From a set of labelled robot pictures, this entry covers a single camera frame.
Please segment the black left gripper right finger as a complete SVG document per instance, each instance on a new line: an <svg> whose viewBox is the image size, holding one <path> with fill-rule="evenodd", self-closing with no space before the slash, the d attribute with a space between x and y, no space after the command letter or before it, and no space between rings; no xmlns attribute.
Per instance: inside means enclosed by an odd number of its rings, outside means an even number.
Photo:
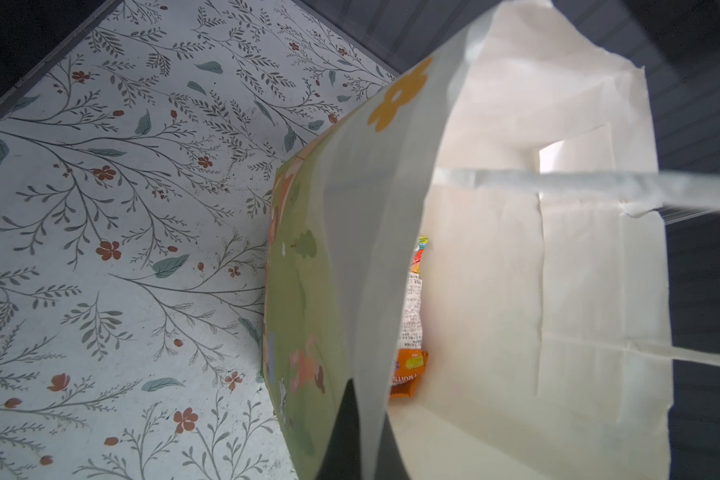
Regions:
<svg viewBox="0 0 720 480"><path fill-rule="evenodd" d="M410 476L405 468L400 450L398 448L389 416L384 418L377 453L375 480L409 480Z"/></svg>

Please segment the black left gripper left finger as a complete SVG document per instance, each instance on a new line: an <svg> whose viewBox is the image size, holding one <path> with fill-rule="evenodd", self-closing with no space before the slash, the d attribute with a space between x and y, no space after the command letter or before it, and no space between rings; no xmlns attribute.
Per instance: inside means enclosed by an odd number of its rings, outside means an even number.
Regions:
<svg viewBox="0 0 720 480"><path fill-rule="evenodd" d="M350 379L316 480L360 480L360 425L354 382Z"/></svg>

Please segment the small orange candy bag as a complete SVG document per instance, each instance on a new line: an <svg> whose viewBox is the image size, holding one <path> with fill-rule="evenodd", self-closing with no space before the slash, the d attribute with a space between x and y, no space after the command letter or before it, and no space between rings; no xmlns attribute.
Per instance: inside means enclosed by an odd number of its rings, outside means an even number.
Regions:
<svg viewBox="0 0 720 480"><path fill-rule="evenodd" d="M389 395L391 399L413 397L426 371L428 352L423 348L421 320L423 281L420 265L427 244L427 237L418 238L407 277L395 369Z"/></svg>

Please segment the white illustrated paper bag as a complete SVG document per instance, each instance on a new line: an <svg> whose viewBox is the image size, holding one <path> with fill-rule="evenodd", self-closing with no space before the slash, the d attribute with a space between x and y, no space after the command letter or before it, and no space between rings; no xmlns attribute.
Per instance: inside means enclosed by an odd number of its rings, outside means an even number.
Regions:
<svg viewBox="0 0 720 480"><path fill-rule="evenodd" d="M263 376L316 479L345 386L374 479L384 418L410 479L665 479L676 347L644 72L549 1L504 1L277 171ZM426 371L391 399L420 236Z"/></svg>

